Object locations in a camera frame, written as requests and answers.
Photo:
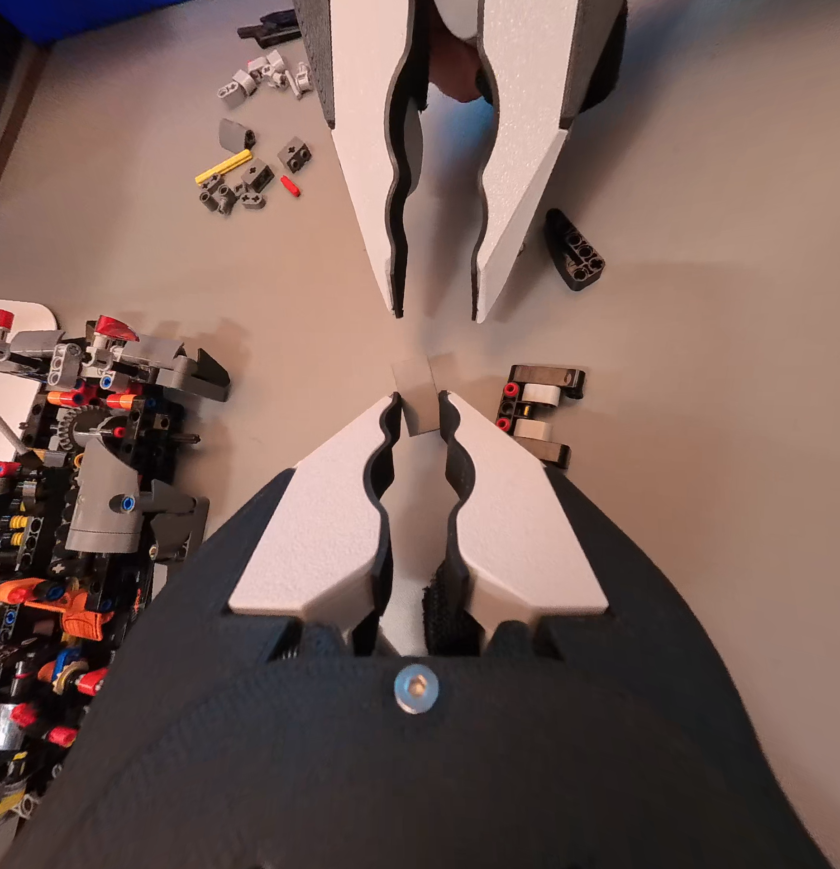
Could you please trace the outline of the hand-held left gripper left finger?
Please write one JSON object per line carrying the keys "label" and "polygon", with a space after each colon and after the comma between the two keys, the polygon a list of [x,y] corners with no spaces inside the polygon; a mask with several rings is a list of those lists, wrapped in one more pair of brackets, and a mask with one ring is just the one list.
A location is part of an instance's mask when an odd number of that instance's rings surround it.
{"label": "hand-held left gripper left finger", "polygon": [[335,625],[375,643],[392,590],[390,523],[398,393],[383,397],[294,469],[229,599],[238,614]]}

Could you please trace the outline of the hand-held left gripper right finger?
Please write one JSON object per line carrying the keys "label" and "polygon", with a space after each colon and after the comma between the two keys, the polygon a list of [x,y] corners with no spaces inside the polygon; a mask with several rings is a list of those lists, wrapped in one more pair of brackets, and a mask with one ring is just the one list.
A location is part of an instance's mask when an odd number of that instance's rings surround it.
{"label": "hand-held left gripper right finger", "polygon": [[448,622],[602,614],[608,599],[545,465],[457,394],[439,394],[445,476],[458,495],[436,592]]}

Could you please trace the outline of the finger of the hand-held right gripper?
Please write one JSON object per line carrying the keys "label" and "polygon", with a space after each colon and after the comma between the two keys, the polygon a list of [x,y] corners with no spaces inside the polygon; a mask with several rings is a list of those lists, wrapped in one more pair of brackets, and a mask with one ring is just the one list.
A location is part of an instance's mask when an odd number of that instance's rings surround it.
{"label": "finger of the hand-held right gripper", "polygon": [[331,136],[382,298],[404,315],[410,184],[405,120],[415,62],[415,2],[333,1]]}
{"label": "finger of the hand-held right gripper", "polygon": [[474,319],[507,281],[568,135],[560,127],[578,1],[487,1],[477,47],[497,122],[479,177],[484,224],[472,265]]}

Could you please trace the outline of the pile of lego pieces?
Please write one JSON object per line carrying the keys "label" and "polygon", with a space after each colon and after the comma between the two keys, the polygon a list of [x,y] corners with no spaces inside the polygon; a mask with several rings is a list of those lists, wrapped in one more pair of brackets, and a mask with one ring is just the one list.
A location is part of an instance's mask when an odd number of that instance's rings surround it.
{"label": "pile of lego pieces", "polygon": [[[219,89],[218,98],[225,109],[236,110],[261,87],[292,93],[297,100],[313,91],[309,64],[299,61],[291,68],[279,49],[302,35],[297,10],[277,10],[261,16],[258,24],[238,28],[238,35],[253,40],[261,53]],[[292,177],[310,161],[308,145],[299,137],[291,138],[278,152],[282,170],[276,171],[254,156],[256,143],[257,134],[252,128],[231,116],[220,120],[219,144],[229,156],[195,179],[198,200],[208,211],[229,215],[238,206],[261,210],[266,204],[264,190],[274,180],[295,198],[301,196]]]}

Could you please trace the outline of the small yellow-axle lego assembly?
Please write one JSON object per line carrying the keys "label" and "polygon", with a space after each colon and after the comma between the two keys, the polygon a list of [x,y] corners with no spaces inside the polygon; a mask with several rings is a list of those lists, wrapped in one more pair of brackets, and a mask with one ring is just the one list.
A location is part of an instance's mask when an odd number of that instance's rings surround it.
{"label": "small yellow-axle lego assembly", "polygon": [[552,423],[538,413],[558,407],[563,399],[581,400],[585,384],[586,372],[579,368],[513,365],[502,388],[495,424],[536,459],[565,472],[570,447],[552,440]]}

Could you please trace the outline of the grey plate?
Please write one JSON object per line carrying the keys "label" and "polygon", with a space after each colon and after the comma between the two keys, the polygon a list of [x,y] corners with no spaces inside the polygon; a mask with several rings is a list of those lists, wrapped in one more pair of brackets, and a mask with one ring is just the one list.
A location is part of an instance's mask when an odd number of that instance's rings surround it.
{"label": "grey plate", "polygon": [[438,394],[456,377],[457,368],[457,355],[454,352],[432,357],[414,356],[391,363],[409,436],[439,429]]}

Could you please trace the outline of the partly built lego model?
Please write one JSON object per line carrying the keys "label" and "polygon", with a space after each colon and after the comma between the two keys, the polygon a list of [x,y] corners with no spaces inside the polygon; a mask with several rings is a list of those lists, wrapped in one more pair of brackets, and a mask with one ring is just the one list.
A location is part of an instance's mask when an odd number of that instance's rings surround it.
{"label": "partly built lego model", "polygon": [[186,408],[224,402],[203,349],[105,315],[85,334],[20,331],[0,308],[0,374],[32,382],[0,433],[0,828],[11,840],[64,766],[120,646],[172,568],[200,546],[209,502],[172,484]]}

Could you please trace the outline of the black curved lego beam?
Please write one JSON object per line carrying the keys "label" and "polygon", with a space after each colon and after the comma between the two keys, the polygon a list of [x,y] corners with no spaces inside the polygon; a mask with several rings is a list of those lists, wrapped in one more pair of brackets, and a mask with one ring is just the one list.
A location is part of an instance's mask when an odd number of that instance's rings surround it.
{"label": "black curved lego beam", "polygon": [[605,261],[561,210],[546,212],[544,238],[550,258],[570,290],[582,291],[600,278]]}

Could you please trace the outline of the person's right hand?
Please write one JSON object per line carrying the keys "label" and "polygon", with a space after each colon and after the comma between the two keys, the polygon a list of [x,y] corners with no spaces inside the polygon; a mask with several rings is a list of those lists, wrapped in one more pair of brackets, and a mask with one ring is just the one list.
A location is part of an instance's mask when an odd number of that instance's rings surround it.
{"label": "person's right hand", "polygon": [[481,62],[477,49],[449,31],[440,21],[430,24],[429,81],[458,103],[481,98],[477,76]]}

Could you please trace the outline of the blue plastic bin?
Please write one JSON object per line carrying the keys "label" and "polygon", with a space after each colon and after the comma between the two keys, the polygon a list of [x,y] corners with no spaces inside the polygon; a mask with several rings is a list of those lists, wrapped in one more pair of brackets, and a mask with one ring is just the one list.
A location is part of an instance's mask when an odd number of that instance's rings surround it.
{"label": "blue plastic bin", "polygon": [[179,1],[24,1],[3,15],[28,38],[46,44],[116,24]]}

